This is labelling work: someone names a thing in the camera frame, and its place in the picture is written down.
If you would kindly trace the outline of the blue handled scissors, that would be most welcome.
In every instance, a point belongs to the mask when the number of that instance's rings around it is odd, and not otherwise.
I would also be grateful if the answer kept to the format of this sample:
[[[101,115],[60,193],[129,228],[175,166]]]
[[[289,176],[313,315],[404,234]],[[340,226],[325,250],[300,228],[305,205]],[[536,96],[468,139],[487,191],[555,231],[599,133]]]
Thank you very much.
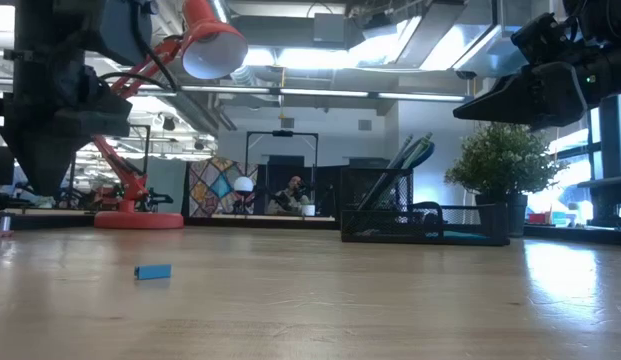
[[[404,170],[414,169],[428,160],[434,153],[435,144],[428,142],[420,144],[414,152],[405,160],[402,168]]]

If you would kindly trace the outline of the dark grey side desk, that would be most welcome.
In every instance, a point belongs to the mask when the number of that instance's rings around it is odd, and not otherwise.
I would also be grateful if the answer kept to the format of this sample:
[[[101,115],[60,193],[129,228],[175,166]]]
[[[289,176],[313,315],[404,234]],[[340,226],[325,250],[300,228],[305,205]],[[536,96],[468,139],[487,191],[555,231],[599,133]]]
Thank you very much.
[[[587,221],[589,226],[621,228],[621,176],[581,182],[577,187],[590,192],[593,218]]]

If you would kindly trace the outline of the black background cabinet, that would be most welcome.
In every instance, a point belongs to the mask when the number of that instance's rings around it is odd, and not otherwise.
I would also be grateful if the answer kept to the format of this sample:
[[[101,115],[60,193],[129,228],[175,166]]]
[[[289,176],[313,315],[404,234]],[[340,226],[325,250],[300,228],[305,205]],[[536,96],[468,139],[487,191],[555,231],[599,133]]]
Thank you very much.
[[[341,172],[344,166],[301,166],[298,161],[272,162],[258,167],[255,211],[266,215],[300,216],[312,205],[314,215],[337,219]]]

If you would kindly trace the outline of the long ceiling light strip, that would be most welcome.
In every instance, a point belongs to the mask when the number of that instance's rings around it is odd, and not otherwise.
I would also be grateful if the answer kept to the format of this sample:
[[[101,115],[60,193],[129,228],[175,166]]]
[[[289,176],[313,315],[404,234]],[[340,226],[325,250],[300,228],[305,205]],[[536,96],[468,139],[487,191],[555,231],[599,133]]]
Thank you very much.
[[[236,86],[194,86],[183,85],[181,92],[217,93],[231,95],[272,95],[272,96],[312,96],[312,97],[340,97],[372,100],[399,100],[399,101],[429,101],[463,103],[469,96],[443,95],[428,93],[398,93],[372,92],[351,90],[321,90],[300,88],[273,88],[273,87],[236,87]]]

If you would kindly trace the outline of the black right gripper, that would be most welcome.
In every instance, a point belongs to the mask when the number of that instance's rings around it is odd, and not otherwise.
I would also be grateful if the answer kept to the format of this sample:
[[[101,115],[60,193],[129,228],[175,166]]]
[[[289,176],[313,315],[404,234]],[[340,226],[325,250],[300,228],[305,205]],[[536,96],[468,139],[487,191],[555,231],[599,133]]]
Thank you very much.
[[[577,47],[572,65],[524,66],[453,110],[462,120],[529,120],[532,131],[578,122],[605,98],[621,95],[621,47]]]

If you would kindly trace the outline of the black mesh desk organizer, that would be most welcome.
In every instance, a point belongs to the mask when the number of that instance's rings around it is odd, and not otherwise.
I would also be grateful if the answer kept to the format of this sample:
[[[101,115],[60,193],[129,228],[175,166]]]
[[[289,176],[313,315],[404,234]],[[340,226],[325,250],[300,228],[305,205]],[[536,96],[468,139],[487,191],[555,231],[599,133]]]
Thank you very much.
[[[341,173],[340,230],[344,242],[507,246],[510,239],[503,204],[476,206],[417,202],[413,172],[401,170],[374,209],[358,211],[384,169],[346,168]],[[482,234],[489,240],[426,238],[429,232],[456,231]]]

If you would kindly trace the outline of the red desk lamp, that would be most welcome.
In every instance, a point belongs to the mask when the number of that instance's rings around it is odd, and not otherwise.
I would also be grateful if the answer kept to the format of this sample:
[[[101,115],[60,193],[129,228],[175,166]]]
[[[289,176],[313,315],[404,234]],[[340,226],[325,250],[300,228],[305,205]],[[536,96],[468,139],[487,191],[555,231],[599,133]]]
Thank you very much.
[[[146,54],[143,62],[127,72],[100,77],[116,80],[110,87],[115,95],[125,100],[136,95],[144,83],[179,92],[179,86],[167,69],[177,57],[190,76],[203,80],[222,78],[243,64],[248,52],[246,39],[233,26],[217,18],[209,0],[184,0],[182,11],[187,25],[184,34],[168,36],[154,48],[142,41],[140,48]],[[93,144],[118,176],[123,191],[116,210],[96,213],[94,225],[97,228],[163,230],[184,226],[184,218],[178,213],[139,211],[138,201],[149,190],[147,174],[120,157],[103,136],[95,136]]]

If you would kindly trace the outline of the colourful patterned panel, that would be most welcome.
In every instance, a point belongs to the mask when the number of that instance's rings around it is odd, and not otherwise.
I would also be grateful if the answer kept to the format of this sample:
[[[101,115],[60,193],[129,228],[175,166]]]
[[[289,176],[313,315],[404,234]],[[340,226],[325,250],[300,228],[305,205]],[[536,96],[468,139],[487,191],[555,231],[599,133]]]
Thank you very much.
[[[223,157],[211,157],[192,162],[187,172],[187,216],[210,218],[215,214],[231,214],[241,197],[234,190],[234,182],[248,177],[253,183],[258,179],[258,165]]]

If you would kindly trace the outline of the black aluminium table frame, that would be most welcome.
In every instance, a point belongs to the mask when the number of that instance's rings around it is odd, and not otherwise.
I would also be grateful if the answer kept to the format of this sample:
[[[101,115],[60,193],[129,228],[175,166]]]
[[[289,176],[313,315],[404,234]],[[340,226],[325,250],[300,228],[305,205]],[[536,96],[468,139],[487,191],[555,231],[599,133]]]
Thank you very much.
[[[31,213],[12,215],[11,228],[14,230],[43,230],[76,227],[92,227],[92,214],[64,213],[61,210],[52,210],[49,213]],[[186,226],[209,226],[231,228],[282,228],[294,230],[335,230],[340,227],[337,221],[319,220],[257,220],[234,218],[188,218],[184,220]],[[565,242],[579,242],[599,245],[621,246],[621,230],[610,229],[580,229],[556,228],[550,226],[525,225],[524,236],[543,240],[559,240]]]

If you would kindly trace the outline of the potted green plant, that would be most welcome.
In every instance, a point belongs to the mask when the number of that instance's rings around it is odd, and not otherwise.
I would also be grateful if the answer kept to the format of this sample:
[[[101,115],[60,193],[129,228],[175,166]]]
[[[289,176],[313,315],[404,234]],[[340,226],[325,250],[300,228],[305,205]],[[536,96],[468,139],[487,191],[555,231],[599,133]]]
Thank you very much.
[[[553,186],[567,164],[549,154],[543,134],[527,125],[489,123],[461,142],[444,182],[475,194],[478,205],[506,207],[508,235],[524,233],[528,196]]]

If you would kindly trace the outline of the person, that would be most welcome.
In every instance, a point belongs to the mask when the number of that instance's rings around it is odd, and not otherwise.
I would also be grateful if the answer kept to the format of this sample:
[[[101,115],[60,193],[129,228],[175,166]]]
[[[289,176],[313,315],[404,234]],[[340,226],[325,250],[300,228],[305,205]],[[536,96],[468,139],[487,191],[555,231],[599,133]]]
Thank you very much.
[[[312,204],[308,196],[302,192],[303,188],[302,178],[293,176],[283,190],[270,196],[266,213],[269,215],[302,215],[303,206]]]

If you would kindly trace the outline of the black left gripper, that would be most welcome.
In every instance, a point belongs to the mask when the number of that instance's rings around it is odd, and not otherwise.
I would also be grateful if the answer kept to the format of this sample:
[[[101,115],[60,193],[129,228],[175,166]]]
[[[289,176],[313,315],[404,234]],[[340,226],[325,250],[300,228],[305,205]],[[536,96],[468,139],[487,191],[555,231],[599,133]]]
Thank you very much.
[[[85,64],[83,50],[6,49],[3,57],[14,62],[13,90],[3,96],[3,138],[39,195],[58,192],[89,136],[130,132],[131,104]],[[52,144],[50,173],[49,135],[60,136]]]

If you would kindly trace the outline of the blue sticky note pad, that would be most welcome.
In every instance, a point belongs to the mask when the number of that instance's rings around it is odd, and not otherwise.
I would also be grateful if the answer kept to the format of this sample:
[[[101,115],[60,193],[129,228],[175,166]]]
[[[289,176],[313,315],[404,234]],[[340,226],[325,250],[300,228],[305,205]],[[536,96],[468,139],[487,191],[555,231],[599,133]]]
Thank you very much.
[[[444,238],[444,239],[457,239],[457,240],[489,240],[488,236],[482,234],[474,234],[474,233],[465,233],[465,232],[456,232],[456,231],[443,231],[442,233],[438,232],[429,232],[425,234],[426,238]]]

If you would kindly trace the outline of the black upright pole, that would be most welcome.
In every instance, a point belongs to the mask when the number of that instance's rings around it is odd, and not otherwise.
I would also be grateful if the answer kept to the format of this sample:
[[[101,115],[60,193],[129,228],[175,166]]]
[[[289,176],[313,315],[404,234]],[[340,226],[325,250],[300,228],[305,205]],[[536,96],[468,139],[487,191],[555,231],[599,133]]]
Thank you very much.
[[[603,177],[598,217],[604,226],[616,226],[621,220],[621,96],[602,101],[599,107]]]

